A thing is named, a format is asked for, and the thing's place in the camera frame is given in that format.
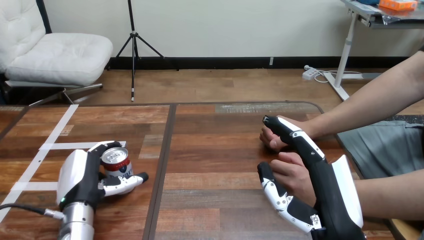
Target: tripod stand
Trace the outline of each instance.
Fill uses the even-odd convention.
[[[140,59],[140,57],[139,57],[139,51],[137,49],[137,39],[140,39],[144,44],[146,44],[150,49],[152,49],[157,55],[160,56],[161,59],[165,59],[165,57],[160,52],[158,52],[154,47],[152,47],[148,42],[146,42],[136,32],[136,29],[134,27],[133,7],[131,5],[131,0],[128,0],[128,9],[129,9],[129,19],[131,21],[131,30],[132,30],[132,32],[129,34],[128,40],[126,40],[125,44],[123,45],[123,47],[120,49],[120,51],[116,55],[116,58],[119,58],[119,56],[121,55],[122,51],[125,49],[125,47],[127,46],[127,44],[130,42],[130,40],[132,40],[131,102],[134,102],[134,77],[136,76],[136,65],[137,65],[137,62]],[[173,66],[173,68],[175,70],[177,70],[177,71],[179,70],[172,62],[171,62],[171,65]]]

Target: forearm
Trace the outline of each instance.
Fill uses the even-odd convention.
[[[365,217],[424,220],[424,169],[355,181]]]
[[[310,120],[319,137],[367,126],[424,98],[424,52],[419,51],[358,90],[333,110]]]

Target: human arm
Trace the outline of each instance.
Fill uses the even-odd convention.
[[[285,119],[311,138],[318,138],[382,121],[421,99],[424,99],[424,52],[418,51],[331,111],[305,122]],[[276,151],[286,145],[266,127],[262,129],[260,139]]]
[[[277,181],[289,194],[310,206],[316,198],[309,172],[294,152],[281,152],[270,164]],[[356,180],[355,186],[366,217],[424,220],[424,169],[398,176]]]

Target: tripod leg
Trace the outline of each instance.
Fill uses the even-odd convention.
[[[144,44],[147,45],[150,49],[152,49],[157,55],[159,55],[161,58],[164,58],[164,56],[158,52],[155,48],[153,48],[148,42],[146,42],[140,35],[137,35],[137,38],[139,38]]]
[[[120,51],[116,55],[117,58],[119,58],[119,56],[121,55],[122,51],[125,49],[125,47],[127,46],[128,42],[130,41],[131,38],[132,37],[129,36],[129,38],[126,40],[125,44],[123,45],[123,47],[120,49]],[[111,61],[109,61],[104,68],[109,71],[111,69]]]
[[[139,38],[144,44],[146,44],[147,45],[147,47],[149,47],[150,49],[152,49],[157,55],[159,55],[162,59],[165,59],[165,57],[160,53],[160,52],[158,52],[154,47],[152,47],[148,42],[146,42],[140,35],[137,35],[137,38]],[[169,62],[169,63],[171,63],[171,65],[173,66],[173,68],[175,69],[175,70],[177,70],[177,71],[179,71],[179,69],[178,69],[178,67],[172,62],[172,61],[169,61],[169,60],[167,60],[167,59],[165,59],[167,62]]]
[[[132,82],[131,82],[131,102],[134,102],[134,77],[135,77],[135,75],[136,75],[136,71],[135,71],[135,64],[136,64],[136,61],[135,61],[135,53],[136,53],[136,51],[135,51],[135,48],[136,48],[136,37],[133,37],[133,40],[132,40],[132,71],[131,71],[131,74],[132,74]]]
[[[118,52],[118,54],[116,55],[116,57],[118,58],[122,51],[125,49],[125,47],[127,46],[127,44],[130,42],[130,40],[133,38],[133,36],[129,36],[129,38],[126,40],[125,44],[123,45],[123,47],[120,49],[120,51]]]
[[[137,71],[137,64],[139,63],[139,49],[137,48],[137,38],[134,36],[133,37],[133,41],[134,41],[134,45],[135,45],[135,67],[134,67],[134,72]]]
[[[139,60],[139,49],[137,48],[137,39],[134,37],[134,42],[135,42],[135,57],[137,58],[137,60]]]

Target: chair leg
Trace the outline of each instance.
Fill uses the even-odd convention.
[[[74,88],[70,90],[66,89],[64,93],[67,95],[71,95],[71,94],[81,93],[81,92],[85,92],[85,91],[96,89],[96,88],[99,88],[99,89],[103,88],[103,84],[99,83],[99,84],[93,84],[89,86],[78,87],[78,88]]]
[[[71,104],[71,105],[74,104],[74,102],[66,94],[66,90],[62,92],[62,98],[64,98],[69,104]]]
[[[51,102],[53,100],[57,100],[57,99],[64,99],[66,100],[69,104],[74,104],[74,102],[71,100],[71,98],[69,97],[69,95],[71,94],[76,94],[76,93],[81,93],[81,92],[85,92],[91,89],[96,89],[96,88],[103,88],[103,84],[99,83],[99,84],[93,84],[93,85],[89,85],[89,86],[84,86],[84,87],[78,87],[78,88],[73,88],[73,89],[64,89],[63,91],[60,91],[58,93],[55,93],[47,98],[44,98],[42,100],[36,101],[32,104],[30,104],[30,107],[34,107],[37,105],[42,105],[48,102]]]
[[[42,104],[45,104],[45,103],[51,102],[51,101],[53,101],[53,100],[57,100],[57,99],[59,99],[59,98],[60,98],[60,95],[61,95],[61,94],[63,94],[63,93],[64,93],[64,91],[61,91],[61,92],[59,92],[59,93],[55,93],[55,94],[53,94],[53,95],[51,95],[51,96],[49,96],[49,97],[46,97],[46,98],[44,98],[44,99],[41,99],[41,100],[39,100],[39,101],[34,102],[34,103],[30,104],[29,106],[30,106],[30,107],[34,107],[34,106],[38,106],[38,105],[42,105]]]

